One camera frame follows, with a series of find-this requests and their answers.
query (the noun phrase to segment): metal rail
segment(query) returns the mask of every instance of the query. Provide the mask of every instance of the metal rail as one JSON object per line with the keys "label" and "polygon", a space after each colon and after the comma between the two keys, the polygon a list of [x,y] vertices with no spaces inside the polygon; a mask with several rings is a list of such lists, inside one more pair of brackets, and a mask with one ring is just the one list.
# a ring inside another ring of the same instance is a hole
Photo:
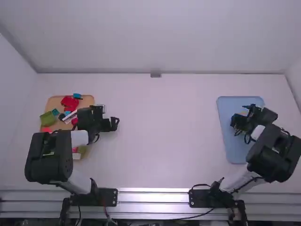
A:
{"label": "metal rail", "polygon": [[[176,219],[205,213],[209,208],[192,209],[188,205],[189,189],[120,188],[117,207],[107,208],[112,218]],[[1,189],[0,217],[57,218],[62,200],[69,193],[64,190]],[[301,194],[246,193],[249,220],[301,221]],[[103,207],[81,207],[82,218],[105,218]],[[71,207],[70,217],[78,218],[78,208]],[[225,209],[195,219],[227,220]]]}

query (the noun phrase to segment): corner of wall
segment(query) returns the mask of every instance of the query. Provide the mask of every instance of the corner of wall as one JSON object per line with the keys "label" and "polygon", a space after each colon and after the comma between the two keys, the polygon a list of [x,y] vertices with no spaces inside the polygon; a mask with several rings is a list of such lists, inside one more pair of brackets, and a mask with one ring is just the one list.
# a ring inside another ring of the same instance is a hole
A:
{"label": "corner of wall", "polygon": [[285,77],[301,112],[301,58],[285,71]]}

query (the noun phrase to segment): red object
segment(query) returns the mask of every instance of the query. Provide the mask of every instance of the red object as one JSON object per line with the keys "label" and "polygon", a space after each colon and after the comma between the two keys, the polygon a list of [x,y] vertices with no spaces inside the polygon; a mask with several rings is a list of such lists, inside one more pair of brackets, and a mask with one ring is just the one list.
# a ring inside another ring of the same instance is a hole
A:
{"label": "red object", "polygon": [[74,118],[71,120],[72,126],[76,125],[78,123],[78,118]]}
{"label": "red object", "polygon": [[48,128],[48,127],[42,127],[41,131],[44,132],[44,133],[45,132],[52,133],[52,130],[50,128]]}
{"label": "red object", "polygon": [[76,107],[74,107],[74,106],[64,107],[64,112],[66,112],[66,111],[74,112],[75,110],[76,110]]}
{"label": "red object", "polygon": [[78,148],[79,148],[79,147],[74,147],[74,148],[72,148],[72,153],[77,153]]}
{"label": "red object", "polygon": [[76,108],[79,105],[79,100],[72,98],[72,96],[65,96],[61,100],[61,105],[65,107],[74,107]]}

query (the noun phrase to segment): blue mat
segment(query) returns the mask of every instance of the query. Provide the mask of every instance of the blue mat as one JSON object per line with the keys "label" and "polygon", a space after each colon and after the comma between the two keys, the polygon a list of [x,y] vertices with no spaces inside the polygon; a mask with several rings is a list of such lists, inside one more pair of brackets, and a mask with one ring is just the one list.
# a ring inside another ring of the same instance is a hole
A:
{"label": "blue mat", "polygon": [[246,155],[254,142],[245,144],[244,133],[237,137],[234,136],[235,129],[230,126],[231,116],[235,113],[247,115],[248,110],[243,108],[243,105],[256,104],[264,107],[264,101],[261,97],[219,97],[216,102],[227,160],[230,163],[243,164],[246,162]]}

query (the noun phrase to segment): white table surface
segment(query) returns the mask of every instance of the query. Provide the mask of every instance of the white table surface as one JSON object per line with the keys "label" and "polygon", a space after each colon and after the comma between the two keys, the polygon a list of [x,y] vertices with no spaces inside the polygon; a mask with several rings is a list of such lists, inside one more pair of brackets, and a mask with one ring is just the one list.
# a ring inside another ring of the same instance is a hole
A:
{"label": "white table surface", "polygon": [[[277,125],[301,137],[301,114],[283,75],[41,74],[9,150],[2,156],[1,186],[50,188],[29,183],[24,165],[47,99],[73,92],[106,104],[120,118],[75,168],[106,187],[189,188],[212,183],[241,167],[227,162],[218,117],[219,96],[261,96],[278,113]],[[301,163],[285,183],[253,192],[300,193]]]}

